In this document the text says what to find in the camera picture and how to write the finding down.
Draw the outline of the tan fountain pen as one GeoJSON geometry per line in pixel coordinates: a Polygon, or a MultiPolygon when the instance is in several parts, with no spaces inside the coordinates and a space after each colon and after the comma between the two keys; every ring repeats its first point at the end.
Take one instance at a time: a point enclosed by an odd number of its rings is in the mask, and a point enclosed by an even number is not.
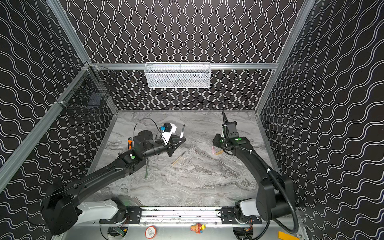
{"type": "Polygon", "coordinates": [[[186,151],[183,152],[179,157],[177,157],[173,162],[172,162],[172,166],[176,165],[180,160],[182,160],[184,158],[186,154],[186,151]]]}

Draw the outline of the thin pink pen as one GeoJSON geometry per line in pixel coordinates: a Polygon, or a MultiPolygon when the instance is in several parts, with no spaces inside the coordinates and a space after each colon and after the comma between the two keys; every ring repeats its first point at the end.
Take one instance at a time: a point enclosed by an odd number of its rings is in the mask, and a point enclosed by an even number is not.
{"type": "Polygon", "coordinates": [[[184,131],[185,131],[185,124],[184,124],[183,127],[182,127],[181,134],[180,134],[180,138],[183,138],[183,137],[184,137],[184,131]]]}

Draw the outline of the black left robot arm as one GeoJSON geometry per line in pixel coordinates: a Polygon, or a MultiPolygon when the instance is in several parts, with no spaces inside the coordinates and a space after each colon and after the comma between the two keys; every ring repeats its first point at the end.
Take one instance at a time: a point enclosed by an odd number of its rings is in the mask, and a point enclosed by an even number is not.
{"type": "Polygon", "coordinates": [[[167,143],[160,139],[155,141],[152,132],[141,131],[133,138],[133,148],[119,154],[107,166],[79,180],[62,185],[50,185],[46,196],[42,198],[41,210],[50,233],[57,236],[73,227],[82,213],[78,206],[89,196],[137,172],[152,156],[167,153],[171,157],[185,141],[186,138],[180,138],[174,134],[167,143]]]}

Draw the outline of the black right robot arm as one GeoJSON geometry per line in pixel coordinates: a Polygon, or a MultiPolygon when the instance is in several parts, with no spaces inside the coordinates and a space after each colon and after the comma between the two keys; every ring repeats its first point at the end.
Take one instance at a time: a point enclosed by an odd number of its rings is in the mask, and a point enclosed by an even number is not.
{"type": "Polygon", "coordinates": [[[237,122],[230,122],[224,111],[222,116],[222,133],[215,135],[213,145],[238,158],[257,181],[254,206],[259,216],[265,221],[278,223],[279,218],[291,215],[297,225],[293,181],[273,170],[256,152],[251,142],[246,137],[239,136],[237,122]]]}

